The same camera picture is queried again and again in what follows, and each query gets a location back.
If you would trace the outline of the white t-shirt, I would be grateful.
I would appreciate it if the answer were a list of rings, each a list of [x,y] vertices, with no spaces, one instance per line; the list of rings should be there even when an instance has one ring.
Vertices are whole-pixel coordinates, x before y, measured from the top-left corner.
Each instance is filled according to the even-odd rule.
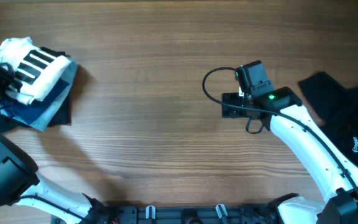
[[[23,60],[29,61],[31,59],[36,59],[37,61],[44,60],[46,62],[54,62],[60,57],[66,56],[59,55],[57,52],[46,48],[42,49],[34,46],[30,37],[23,39],[6,39],[0,45],[0,63],[8,63],[12,65],[15,72],[20,65],[20,62]],[[21,89],[14,91],[13,87],[11,87],[10,90],[5,91],[5,94],[25,105],[31,104],[34,100],[43,101],[56,84],[59,75],[54,75],[50,80],[46,80],[46,72],[41,72],[40,78],[36,78],[34,75],[35,73],[28,74],[28,76],[33,79],[33,83],[26,82],[23,79],[16,77],[15,80],[20,80],[22,83]]]

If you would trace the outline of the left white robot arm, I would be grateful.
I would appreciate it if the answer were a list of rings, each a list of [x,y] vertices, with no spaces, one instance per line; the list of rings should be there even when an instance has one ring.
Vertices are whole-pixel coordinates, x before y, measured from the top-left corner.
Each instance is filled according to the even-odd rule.
[[[23,205],[51,214],[54,223],[107,223],[95,198],[67,190],[39,172],[35,161],[0,133],[0,207]]]

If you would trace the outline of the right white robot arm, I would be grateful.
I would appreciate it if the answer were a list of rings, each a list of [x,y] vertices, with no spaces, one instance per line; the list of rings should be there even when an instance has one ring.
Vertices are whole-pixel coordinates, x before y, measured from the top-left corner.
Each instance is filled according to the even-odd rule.
[[[312,176],[322,202],[298,194],[271,202],[272,223],[358,223],[358,167],[347,159],[311,119],[288,88],[252,96],[222,94],[222,116],[259,120],[280,138]]]

